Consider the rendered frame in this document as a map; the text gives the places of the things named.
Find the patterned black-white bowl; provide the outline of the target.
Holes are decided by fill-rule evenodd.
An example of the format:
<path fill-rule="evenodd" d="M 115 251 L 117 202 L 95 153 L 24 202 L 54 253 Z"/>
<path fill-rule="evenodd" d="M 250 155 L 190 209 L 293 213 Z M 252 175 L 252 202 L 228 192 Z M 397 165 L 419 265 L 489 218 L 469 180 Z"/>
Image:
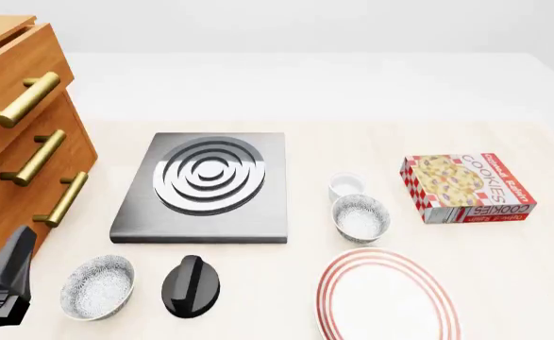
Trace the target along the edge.
<path fill-rule="evenodd" d="M 378 240 L 391 225 L 386 207 L 369 195 L 344 195 L 332 203 L 331 216 L 346 240 L 366 245 Z"/>
<path fill-rule="evenodd" d="M 135 270 L 125 257 L 94 257 L 76 268 L 64 282 L 59 304 L 78 321 L 97 321 L 117 314 L 133 292 Z"/>

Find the round black stove knob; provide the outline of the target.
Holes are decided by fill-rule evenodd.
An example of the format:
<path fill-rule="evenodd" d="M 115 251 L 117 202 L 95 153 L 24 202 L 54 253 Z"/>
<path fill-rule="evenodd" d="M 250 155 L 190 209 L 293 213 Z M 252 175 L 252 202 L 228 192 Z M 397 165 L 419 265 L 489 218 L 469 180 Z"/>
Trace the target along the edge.
<path fill-rule="evenodd" d="M 170 314 L 191 319 L 215 305 L 220 289 L 217 271 L 201 257 L 187 255 L 165 277 L 161 299 Z"/>

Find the flat black stove plate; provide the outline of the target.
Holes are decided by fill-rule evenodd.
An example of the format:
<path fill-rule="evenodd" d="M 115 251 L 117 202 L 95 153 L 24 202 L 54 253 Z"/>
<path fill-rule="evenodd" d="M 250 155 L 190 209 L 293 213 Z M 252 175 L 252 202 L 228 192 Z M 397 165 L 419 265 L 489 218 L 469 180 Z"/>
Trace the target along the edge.
<path fill-rule="evenodd" d="M 286 243 L 285 135 L 156 133 L 109 238 L 113 243 Z"/>

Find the printed cookies box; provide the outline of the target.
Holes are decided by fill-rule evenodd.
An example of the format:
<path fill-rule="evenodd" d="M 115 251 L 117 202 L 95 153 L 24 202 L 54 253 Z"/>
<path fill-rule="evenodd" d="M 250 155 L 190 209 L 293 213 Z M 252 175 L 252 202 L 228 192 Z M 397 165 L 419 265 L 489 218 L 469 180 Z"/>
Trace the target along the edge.
<path fill-rule="evenodd" d="M 427 224 L 526 220 L 537 205 L 494 153 L 407 156 L 399 175 Z"/>

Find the white plate with red rings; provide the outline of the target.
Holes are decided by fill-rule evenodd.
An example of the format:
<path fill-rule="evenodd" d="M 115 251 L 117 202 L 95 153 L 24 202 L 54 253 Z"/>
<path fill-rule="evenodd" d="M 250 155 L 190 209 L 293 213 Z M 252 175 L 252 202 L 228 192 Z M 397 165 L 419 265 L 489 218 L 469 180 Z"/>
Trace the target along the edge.
<path fill-rule="evenodd" d="M 314 313 L 324 340 L 462 340 L 444 287 L 415 261 L 384 248 L 338 254 L 320 275 Z"/>

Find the wooden drawer, closed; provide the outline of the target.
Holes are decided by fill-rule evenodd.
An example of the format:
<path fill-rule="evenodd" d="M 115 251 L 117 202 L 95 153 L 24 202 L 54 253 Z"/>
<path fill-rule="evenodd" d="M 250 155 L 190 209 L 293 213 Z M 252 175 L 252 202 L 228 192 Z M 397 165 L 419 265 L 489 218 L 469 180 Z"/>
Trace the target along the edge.
<path fill-rule="evenodd" d="M 91 144 L 90 138 L 75 110 L 74 104 L 72 103 L 69 95 L 66 94 L 59 95 L 58 98 L 46 107 L 46 109 L 40 113 L 40 115 L 38 115 L 37 118 L 35 118 L 35 120 L 32 121 L 32 123 L 26 127 L 20 135 L 18 135 L 17 138 L 21 137 L 25 132 L 28 132 L 33 128 L 49 129 L 50 133 L 47 135 L 51 135 L 56 129 L 62 129 L 64 132 L 67 132 L 70 129 L 79 129 L 83 132 L 84 136 Z"/>
<path fill-rule="evenodd" d="M 34 136 L 49 133 L 49 129 L 35 127 L 17 138 L 0 154 L 0 172 L 20 170 L 41 146 L 33 141 Z M 68 187 L 59 180 L 73 178 L 78 172 L 89 172 L 95 161 L 95 151 L 83 132 L 70 129 L 59 149 L 28 186 L 0 180 L 0 249 L 20 226 L 29 226 L 35 231 L 34 248 L 40 248 L 52 229 L 44 223 L 34 223 L 32 216 L 49 214 Z"/>

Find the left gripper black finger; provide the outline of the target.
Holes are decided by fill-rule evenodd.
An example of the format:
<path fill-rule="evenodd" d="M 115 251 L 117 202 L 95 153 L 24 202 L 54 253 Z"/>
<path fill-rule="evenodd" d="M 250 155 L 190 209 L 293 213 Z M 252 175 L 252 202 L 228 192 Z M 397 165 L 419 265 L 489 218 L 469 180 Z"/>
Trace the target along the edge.
<path fill-rule="evenodd" d="M 0 250 L 0 293 L 30 294 L 30 264 L 37 234 L 29 226 L 20 226 Z"/>

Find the wooden drawer, slightly open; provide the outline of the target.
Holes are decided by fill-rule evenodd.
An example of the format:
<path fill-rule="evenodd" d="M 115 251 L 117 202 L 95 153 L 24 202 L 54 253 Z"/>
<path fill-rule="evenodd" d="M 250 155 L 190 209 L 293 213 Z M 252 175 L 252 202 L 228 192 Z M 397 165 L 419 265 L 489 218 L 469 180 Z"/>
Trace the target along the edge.
<path fill-rule="evenodd" d="M 24 85 L 25 79 L 41 78 L 50 72 L 59 76 L 57 87 L 14 127 L 0 126 L 0 153 L 74 80 L 53 27 L 49 24 L 32 25 L 21 36 L 0 48 L 0 111 L 29 90 Z"/>

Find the wooden cabinet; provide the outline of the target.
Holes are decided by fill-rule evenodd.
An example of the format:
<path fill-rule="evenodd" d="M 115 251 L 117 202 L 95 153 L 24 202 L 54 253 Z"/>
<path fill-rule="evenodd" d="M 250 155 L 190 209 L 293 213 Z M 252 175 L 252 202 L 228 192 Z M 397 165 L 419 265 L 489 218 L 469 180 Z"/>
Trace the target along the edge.
<path fill-rule="evenodd" d="M 0 16 L 0 248 L 20 226 L 44 240 L 97 159 L 59 41 L 34 16 Z"/>

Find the small white ramekin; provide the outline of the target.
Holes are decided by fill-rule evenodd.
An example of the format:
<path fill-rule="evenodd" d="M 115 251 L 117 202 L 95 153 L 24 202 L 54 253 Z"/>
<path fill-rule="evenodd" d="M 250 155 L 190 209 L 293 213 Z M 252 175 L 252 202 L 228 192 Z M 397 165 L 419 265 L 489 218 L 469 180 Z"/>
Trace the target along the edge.
<path fill-rule="evenodd" d="M 328 197 L 331 203 L 343 196 L 363 195 L 364 193 L 365 185 L 362 178 L 349 172 L 333 175 L 328 184 Z"/>

